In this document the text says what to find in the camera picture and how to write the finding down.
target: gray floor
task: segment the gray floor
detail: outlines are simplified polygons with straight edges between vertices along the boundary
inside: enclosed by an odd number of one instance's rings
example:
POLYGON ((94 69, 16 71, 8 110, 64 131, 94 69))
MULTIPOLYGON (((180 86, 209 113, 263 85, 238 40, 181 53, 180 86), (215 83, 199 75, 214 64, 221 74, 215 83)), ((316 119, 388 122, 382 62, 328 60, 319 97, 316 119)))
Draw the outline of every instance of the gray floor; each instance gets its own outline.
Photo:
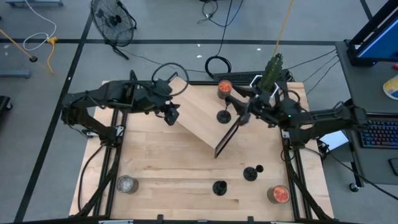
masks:
MULTIPOLYGON (((386 0, 367 0, 374 14, 386 0)), ((39 13, 57 23, 56 36, 79 39, 88 18, 89 0, 64 0, 65 6, 38 6, 39 13)), ((220 39, 222 28, 210 22, 197 24, 201 3, 197 0, 123 1, 138 21, 134 39, 220 39)), ((232 11, 238 6, 234 1, 232 11)), ((226 31, 226 39, 276 40, 289 0, 244 1, 235 21, 226 31)), ((220 1, 214 20, 224 20, 228 1, 220 1)), ((35 32, 51 32, 52 25, 40 20, 26 8, 11 8, 0 2, 0 29, 13 38, 25 38, 35 32)), ((350 38, 367 22, 359 0, 300 0, 295 1, 283 40, 343 40, 350 38)), ((89 39, 100 39, 91 26, 89 39)), ((0 69, 30 69, 31 79, 0 79, 0 95, 12 97, 14 109, 1 125, 0 135, 0 223, 12 222, 25 191, 65 77, 69 71, 77 44, 57 44, 50 75, 36 63, 30 63, 12 44, 0 44, 0 69)), ((185 68, 204 70, 205 60, 216 53, 218 45, 201 44, 134 44, 124 50, 165 63, 177 62, 185 68)), ((221 55, 227 57, 233 71, 262 70, 273 45, 224 45, 221 55)), ((284 66, 290 67, 332 50, 332 46, 281 45, 284 66)), ((44 45, 33 52, 45 62, 51 48, 44 45)), ((292 70, 299 82, 306 79, 332 55, 292 70)), ((129 61, 113 53, 109 46, 85 44, 69 92, 98 88, 103 80, 128 78, 133 69, 138 78, 147 80, 158 67, 141 58, 129 61)), ((223 64, 212 62, 214 72, 226 70, 223 64)), ((312 88, 326 72, 325 66, 305 82, 312 88)), ((160 75, 173 72, 165 68, 160 75)), ((190 72, 192 80, 209 80, 205 73, 190 72)), ((349 98, 341 71, 336 65, 308 96, 312 110, 334 106, 349 98)), ((25 221, 66 217, 69 212, 86 141, 78 133, 58 122, 47 158, 25 221)), ((353 175, 333 160, 324 163, 326 181, 335 217, 364 223, 397 223, 397 202, 367 185, 358 193, 348 190, 353 175)), ((398 195, 398 187, 382 186, 398 195)))

